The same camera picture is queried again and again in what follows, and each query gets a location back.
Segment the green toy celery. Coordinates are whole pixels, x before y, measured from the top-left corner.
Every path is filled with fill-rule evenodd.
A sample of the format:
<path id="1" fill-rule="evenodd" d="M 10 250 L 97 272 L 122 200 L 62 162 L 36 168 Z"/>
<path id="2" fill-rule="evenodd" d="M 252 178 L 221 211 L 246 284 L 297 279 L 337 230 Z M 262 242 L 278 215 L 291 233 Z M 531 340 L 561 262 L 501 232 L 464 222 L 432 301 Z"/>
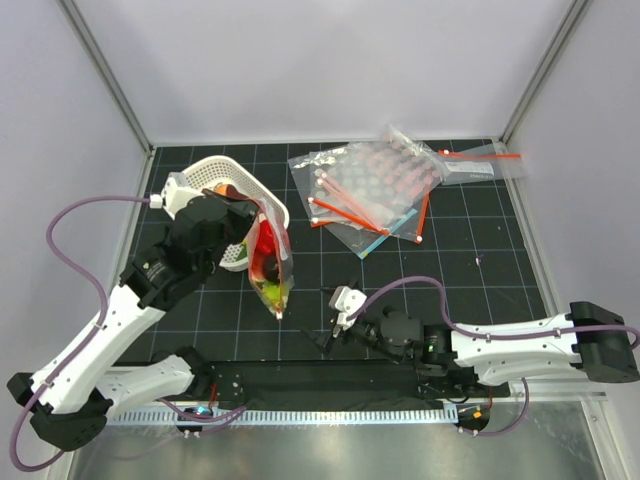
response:
<path id="1" fill-rule="evenodd" d="M 274 316 L 284 314 L 289 300 L 289 291 L 286 284 L 269 281 L 257 284 L 257 292 L 261 301 Z"/>

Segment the toy watermelon slice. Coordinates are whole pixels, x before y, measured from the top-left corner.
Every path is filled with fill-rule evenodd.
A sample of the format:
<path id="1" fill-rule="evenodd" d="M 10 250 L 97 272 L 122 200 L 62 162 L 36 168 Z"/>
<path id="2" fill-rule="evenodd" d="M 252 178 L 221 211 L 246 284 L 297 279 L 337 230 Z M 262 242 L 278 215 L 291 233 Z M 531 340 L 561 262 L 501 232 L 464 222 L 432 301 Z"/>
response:
<path id="1" fill-rule="evenodd" d="M 264 264 L 265 255 L 259 251 L 254 251 L 249 266 L 249 279 L 253 285 L 262 284 L 266 281 Z"/>

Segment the red toy bell pepper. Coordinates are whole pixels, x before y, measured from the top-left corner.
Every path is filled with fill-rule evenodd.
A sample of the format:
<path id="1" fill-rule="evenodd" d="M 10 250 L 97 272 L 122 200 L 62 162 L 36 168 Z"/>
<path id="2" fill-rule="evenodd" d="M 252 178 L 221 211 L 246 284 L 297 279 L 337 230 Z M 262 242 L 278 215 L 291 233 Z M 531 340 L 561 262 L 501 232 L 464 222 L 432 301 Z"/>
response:
<path id="1" fill-rule="evenodd" d="M 277 240 L 268 220 L 259 223 L 258 237 L 254 248 L 262 256 L 272 256 L 276 252 Z"/>

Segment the clear orange zip bag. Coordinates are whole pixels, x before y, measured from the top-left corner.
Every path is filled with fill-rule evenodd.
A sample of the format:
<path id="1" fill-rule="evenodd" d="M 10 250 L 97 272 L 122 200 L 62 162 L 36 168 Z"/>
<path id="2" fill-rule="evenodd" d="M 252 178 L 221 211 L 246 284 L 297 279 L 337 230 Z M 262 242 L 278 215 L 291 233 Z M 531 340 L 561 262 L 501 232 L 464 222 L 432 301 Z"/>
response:
<path id="1" fill-rule="evenodd" d="M 294 286 L 293 253 L 281 215 L 264 198 L 252 199 L 257 217 L 245 238 L 249 283 L 281 321 Z"/>

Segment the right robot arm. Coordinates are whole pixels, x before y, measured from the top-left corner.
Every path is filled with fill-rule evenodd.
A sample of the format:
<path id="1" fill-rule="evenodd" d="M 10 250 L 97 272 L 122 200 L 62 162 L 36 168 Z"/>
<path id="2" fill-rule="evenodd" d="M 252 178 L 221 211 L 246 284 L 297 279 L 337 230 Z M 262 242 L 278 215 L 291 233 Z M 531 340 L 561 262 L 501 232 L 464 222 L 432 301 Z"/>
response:
<path id="1" fill-rule="evenodd" d="M 438 290 L 441 323 L 428 325 L 399 310 L 368 315 L 386 293 L 414 283 Z M 596 383 L 639 379 L 634 356 L 638 330 L 587 301 L 571 303 L 567 313 L 528 322 L 455 323 L 447 314 L 443 285 L 428 276 L 408 276 L 372 295 L 339 286 L 329 306 L 336 314 L 332 330 L 324 335 L 305 333 L 323 354 L 329 354 L 336 341 L 354 342 L 395 364 L 411 366 L 421 379 L 441 379 L 463 396 L 475 395 L 484 386 L 569 371 L 581 372 Z"/>

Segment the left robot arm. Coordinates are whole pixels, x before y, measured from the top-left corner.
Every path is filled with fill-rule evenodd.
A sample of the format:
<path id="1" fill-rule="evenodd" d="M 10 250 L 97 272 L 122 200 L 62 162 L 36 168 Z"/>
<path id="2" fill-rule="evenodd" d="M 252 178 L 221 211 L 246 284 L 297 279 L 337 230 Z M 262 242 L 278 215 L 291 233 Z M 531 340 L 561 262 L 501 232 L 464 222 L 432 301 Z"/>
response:
<path id="1" fill-rule="evenodd" d="M 29 422 L 60 452 L 71 452 L 127 410 L 169 396 L 207 396 L 214 370 L 190 346 L 118 379 L 105 374 L 142 333 L 215 273 L 226 248 L 246 237 L 257 215 L 251 200 L 216 193 L 187 200 L 162 239 L 125 267 L 112 292 L 99 293 L 99 312 L 74 340 L 39 371 L 11 377 L 7 388 L 23 408 L 18 421 Z"/>

